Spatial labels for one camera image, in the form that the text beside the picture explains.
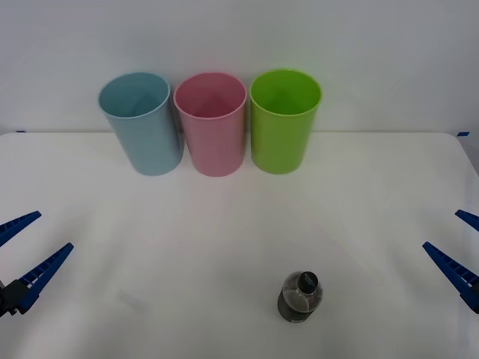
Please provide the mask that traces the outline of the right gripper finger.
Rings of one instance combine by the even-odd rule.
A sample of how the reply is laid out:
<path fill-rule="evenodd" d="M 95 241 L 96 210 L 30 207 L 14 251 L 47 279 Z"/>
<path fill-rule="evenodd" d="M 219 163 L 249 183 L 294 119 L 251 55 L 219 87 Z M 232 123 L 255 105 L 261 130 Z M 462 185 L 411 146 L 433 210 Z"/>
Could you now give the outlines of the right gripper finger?
<path fill-rule="evenodd" d="M 461 299 L 478 314 L 478 276 L 431 243 L 425 242 L 422 247 L 458 291 Z"/>
<path fill-rule="evenodd" d="M 466 222 L 472 228 L 479 228 L 479 217 L 477 215 L 460 209 L 455 212 L 455 216 Z"/>

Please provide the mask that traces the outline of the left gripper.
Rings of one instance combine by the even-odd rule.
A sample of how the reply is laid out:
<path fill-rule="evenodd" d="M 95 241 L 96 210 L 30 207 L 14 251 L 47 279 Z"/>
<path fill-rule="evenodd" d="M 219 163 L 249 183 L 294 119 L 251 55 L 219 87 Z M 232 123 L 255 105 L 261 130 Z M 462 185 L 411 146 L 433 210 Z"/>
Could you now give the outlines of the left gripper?
<path fill-rule="evenodd" d="M 39 211 L 28 213 L 0 225 L 0 246 L 2 247 L 29 224 L 41 217 Z M 40 265 L 13 280 L 7 286 L 0 281 L 0 317 L 5 313 L 15 315 L 25 314 L 31 309 L 40 293 L 50 282 L 57 270 L 74 249 L 72 243 L 67 243 Z"/>

